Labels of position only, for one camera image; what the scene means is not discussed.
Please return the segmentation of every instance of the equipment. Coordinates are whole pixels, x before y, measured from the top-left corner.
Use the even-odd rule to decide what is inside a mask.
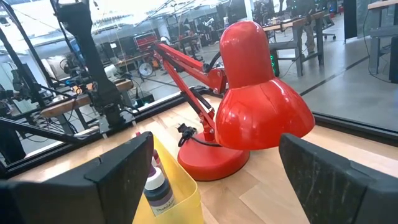
[[[282,135],[279,153],[310,223],[397,223],[395,177],[291,134]]]
[[[269,51],[271,55],[271,65],[272,65],[272,70],[274,71],[274,75],[276,77],[279,77],[279,62],[278,62],[278,51],[276,49],[270,50]]]
[[[123,107],[121,95],[116,85],[111,82],[104,71],[100,56],[97,53],[94,40],[91,36],[93,22],[90,17],[88,0],[69,4],[59,4],[51,0],[57,19],[76,38],[80,52],[85,59],[88,73],[94,81],[94,88],[90,92],[92,102],[100,115],[101,132],[106,133],[111,128],[119,128],[130,123],[132,116],[128,113],[121,114],[119,106]]]
[[[43,183],[0,181],[0,222],[131,224],[153,150],[146,132]]]
[[[224,31],[221,53],[216,54],[209,65],[165,44],[155,46],[155,57],[164,63],[203,124],[204,131],[195,136],[194,128],[182,125],[178,129],[183,133],[178,162],[195,180],[215,180],[231,175],[249,159],[249,150],[277,146],[282,133],[302,137],[315,125],[303,99],[275,78],[271,57],[264,53],[269,52],[264,39],[266,34],[258,24],[235,23]],[[220,56],[225,70],[213,68]],[[228,77],[229,90],[218,108],[215,122],[214,108],[184,84],[177,73],[182,71],[208,85],[215,93],[224,93]]]

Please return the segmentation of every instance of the yellow container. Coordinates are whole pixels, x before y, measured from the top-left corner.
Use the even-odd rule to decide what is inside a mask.
[[[177,204],[155,217],[147,199],[142,194],[133,224],[204,223],[197,183],[155,136],[154,145],[169,178]]]

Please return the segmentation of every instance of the metal pole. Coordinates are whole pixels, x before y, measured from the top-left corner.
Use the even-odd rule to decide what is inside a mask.
[[[39,55],[37,55],[37,52],[35,50],[35,48],[32,45],[32,42],[30,41],[30,39],[28,38],[28,36],[26,35],[26,32],[24,30],[24,28],[22,27],[21,23],[19,22],[18,17],[15,15],[14,10],[12,9],[12,7],[6,3],[3,0],[0,0],[1,5],[3,6],[3,8],[6,10],[7,14],[9,15],[9,17],[11,18],[11,20],[13,21],[13,23],[15,23],[15,25],[17,26],[19,32],[22,34],[27,46],[29,47],[29,50],[32,52],[33,58],[34,60],[37,62],[37,65],[39,66],[39,68],[41,69],[47,83],[49,84],[49,86],[54,88],[54,85],[51,81],[51,77],[50,74],[47,72],[47,70],[45,69],[42,61],[39,58]]]
[[[8,51],[8,54],[10,55],[11,59],[14,61],[15,65],[18,68],[18,74],[22,75],[24,78],[27,86],[29,87],[34,99],[39,103],[40,107],[45,106],[44,100],[41,98],[40,93],[37,91],[37,88],[31,79],[30,76],[28,76],[21,60],[19,60],[19,57],[17,56],[17,53],[15,50],[12,48],[11,44],[8,42],[6,35],[0,28],[0,39],[4,44],[4,47]]]
[[[13,121],[7,118],[0,118],[0,125],[2,128],[15,129],[16,131],[23,131],[26,133],[31,133],[33,135],[42,136],[44,138],[50,138],[71,144],[79,143],[82,141],[81,139],[78,139],[68,134],[60,134],[55,131],[49,131],[29,124],[22,124],[20,122]]]

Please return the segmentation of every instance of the wooden tabletop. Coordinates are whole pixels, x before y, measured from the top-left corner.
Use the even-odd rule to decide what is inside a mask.
[[[204,96],[215,109],[220,99]],[[77,149],[38,166],[14,180],[41,182],[77,167],[130,140],[136,131],[152,131],[176,157],[181,134],[180,123],[203,128],[188,103],[176,106],[142,121],[133,128]],[[398,148],[315,126],[305,140],[398,177]],[[254,151],[237,173],[217,181],[198,182],[205,223],[308,223],[303,209],[285,174],[278,148]]]
[[[314,14],[311,15],[311,19],[319,19],[319,18],[323,17],[323,15],[324,15],[324,12],[323,12],[323,11],[322,11],[322,12],[317,12],[317,13],[314,13]],[[301,18],[301,19],[296,19],[296,20],[294,20],[294,21],[292,21],[292,22],[283,23],[283,24],[282,24],[282,28],[283,28],[283,29],[286,29],[286,28],[293,27],[293,26],[302,26],[302,25],[304,25],[306,22],[307,22],[307,18],[306,18],[306,17],[303,17],[303,18]],[[262,29],[263,29],[264,31],[278,30],[278,29],[280,29],[280,24],[276,24],[276,25],[273,25],[273,26],[263,27]]]
[[[116,84],[116,87],[119,91],[126,91],[133,88],[133,83],[130,80],[126,80]],[[59,116],[71,110],[77,109],[81,106],[88,105],[91,103],[90,97],[84,94],[79,96],[77,99],[69,100],[63,103],[60,103],[55,106],[51,106],[47,109],[44,109],[40,114],[45,118],[53,118],[55,116]]]
[[[368,4],[368,9],[376,9],[385,6],[391,6],[393,4],[398,4],[398,0],[387,0],[387,1],[377,1],[371,4]]]

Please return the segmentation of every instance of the glass partition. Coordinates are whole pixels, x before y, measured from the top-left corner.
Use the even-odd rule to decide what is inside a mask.
[[[76,77],[73,70],[78,68],[79,59],[76,59],[75,54],[66,45],[49,1],[20,2],[12,7],[46,71],[54,83],[61,83],[57,90],[76,95],[77,88],[64,84]],[[253,1],[251,7],[250,16],[263,27],[280,25],[284,19],[288,20],[285,21],[286,24],[293,24],[293,21],[299,19],[291,10],[292,7],[286,5],[286,1],[283,2],[282,12],[279,1]],[[90,9],[93,20],[92,36],[103,67],[111,80],[126,75],[131,77],[134,87],[126,94],[133,105],[139,108],[145,108],[153,101],[180,91],[163,65],[154,58],[153,51],[148,50],[153,41],[163,41],[189,57],[209,63],[220,50],[220,38],[225,28],[235,22],[245,21],[248,17],[244,0],[149,0],[140,4],[126,0],[96,0],[90,1]],[[398,115],[398,86],[389,79],[391,38],[381,39],[382,54],[378,74],[371,74],[370,38],[367,36],[345,41],[342,1],[328,3],[323,10],[324,16],[318,18],[322,29],[320,39],[314,37],[316,19],[302,23],[302,26],[285,26],[283,29],[266,31],[269,45],[276,49],[272,56],[278,61],[278,78],[300,93],[316,114],[364,123],[369,127],[380,127],[389,132],[398,131],[398,121],[395,119]],[[391,9],[388,10],[383,13],[390,15]],[[22,36],[10,18],[4,17],[6,20],[1,22],[1,29],[15,50],[21,53],[20,58],[28,64],[37,81],[44,85],[44,74],[27,50]],[[367,27],[372,20],[369,14],[365,26]],[[302,61],[302,75],[297,69],[299,58],[294,48],[274,48],[284,42],[297,43],[299,40],[294,39],[296,31],[302,43],[297,46]],[[67,36],[73,50],[79,53],[73,36],[69,33]],[[321,56],[317,53],[322,51],[324,64],[320,65],[318,59]],[[12,88],[11,70],[14,65],[7,54],[0,57],[0,83],[4,88]],[[186,72],[179,73],[179,76],[188,86],[205,86]],[[11,108],[15,108],[13,115],[37,107],[29,102],[12,101],[9,104]],[[60,123],[60,120],[65,119],[64,121],[72,124],[75,132],[82,132],[87,128],[84,123],[90,126],[95,124],[99,114],[90,105],[79,109],[83,121],[74,111],[64,113],[63,118],[50,118],[54,122],[51,125],[36,125],[65,132],[65,126]],[[40,113],[35,115],[42,121],[49,119]],[[54,143],[51,139],[34,138],[21,136],[27,154]]]

